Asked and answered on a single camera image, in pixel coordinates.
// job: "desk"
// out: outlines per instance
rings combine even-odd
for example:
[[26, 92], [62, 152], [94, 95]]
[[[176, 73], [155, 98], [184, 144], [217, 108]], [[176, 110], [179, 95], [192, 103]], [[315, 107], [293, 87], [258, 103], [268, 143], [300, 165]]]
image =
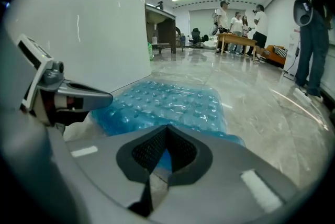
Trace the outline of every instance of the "desk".
[[151, 41], [151, 37], [155, 34], [157, 41], [169, 44], [171, 53], [174, 54], [176, 54], [175, 19], [174, 15], [146, 4], [147, 40]]
[[[255, 40], [251, 40], [245, 37], [240, 37], [234, 34], [230, 34], [230, 33], [221, 33], [218, 35], [218, 42], [216, 43], [216, 48], [215, 48], [215, 53], [216, 50], [218, 49], [219, 46], [219, 42], [222, 42], [222, 49], [221, 49], [221, 55], [224, 54], [224, 44], [226, 43], [237, 43], [241, 46], [251, 46], [251, 47], [255, 47], [256, 46], [256, 42]], [[253, 49], [253, 59], [255, 59], [255, 48]]]
[[151, 45], [152, 45], [152, 46], [157, 46], [157, 47], [158, 47], [159, 54], [162, 53], [162, 47], [163, 47], [163, 46], [170, 46], [169, 43], [152, 43]]

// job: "blue plastic packaging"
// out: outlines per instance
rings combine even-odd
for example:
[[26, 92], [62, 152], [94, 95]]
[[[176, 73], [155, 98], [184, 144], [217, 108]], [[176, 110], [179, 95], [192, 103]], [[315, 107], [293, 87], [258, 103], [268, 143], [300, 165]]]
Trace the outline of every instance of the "blue plastic packaging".
[[[220, 96], [210, 87], [141, 80], [91, 117], [109, 136], [171, 124], [244, 145], [241, 138], [226, 134]], [[171, 170], [167, 151], [158, 167]]]

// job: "office chair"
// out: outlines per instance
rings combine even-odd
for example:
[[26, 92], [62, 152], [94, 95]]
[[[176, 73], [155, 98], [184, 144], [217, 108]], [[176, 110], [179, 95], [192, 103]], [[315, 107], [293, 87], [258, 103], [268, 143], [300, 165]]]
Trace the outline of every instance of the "office chair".
[[189, 47], [200, 47], [200, 31], [199, 29], [193, 29], [193, 31], [191, 32], [192, 34], [192, 40], [189, 40], [190, 45]]

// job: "cable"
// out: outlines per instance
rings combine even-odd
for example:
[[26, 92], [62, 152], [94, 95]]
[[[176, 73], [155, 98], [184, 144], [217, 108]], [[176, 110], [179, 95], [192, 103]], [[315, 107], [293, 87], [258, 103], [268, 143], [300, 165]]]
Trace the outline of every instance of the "cable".
[[283, 77], [285, 77], [285, 78], [287, 78], [287, 79], [289, 79], [289, 80], [291, 80], [291, 81], [293, 81], [293, 82], [295, 82], [295, 80], [293, 80], [293, 79], [291, 79], [291, 78], [289, 78], [289, 77], [285, 76], [285, 74], [286, 74], [286, 73], [288, 73], [288, 71], [290, 70], [290, 68], [292, 68], [292, 67], [293, 67], [293, 65], [294, 65], [294, 63], [295, 63], [295, 60], [297, 59], [297, 57], [298, 57], [298, 56], [296, 55], [296, 56], [295, 56], [295, 59], [294, 59], [294, 61], [293, 61], [293, 64], [292, 64], [292, 66], [291, 66], [291, 67], [289, 67], [289, 68], [288, 68], [288, 70], [287, 70], [287, 71], [285, 71], [285, 72], [284, 72], [284, 75], [283, 75]]

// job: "marble floor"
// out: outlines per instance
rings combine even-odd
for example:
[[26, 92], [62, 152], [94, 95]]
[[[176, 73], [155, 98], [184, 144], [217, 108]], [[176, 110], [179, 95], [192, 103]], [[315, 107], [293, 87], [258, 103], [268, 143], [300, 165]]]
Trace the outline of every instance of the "marble floor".
[[335, 143], [327, 109], [304, 106], [282, 69], [205, 49], [154, 54], [149, 77], [213, 87], [221, 97], [227, 133], [240, 136], [298, 187], [322, 174]]

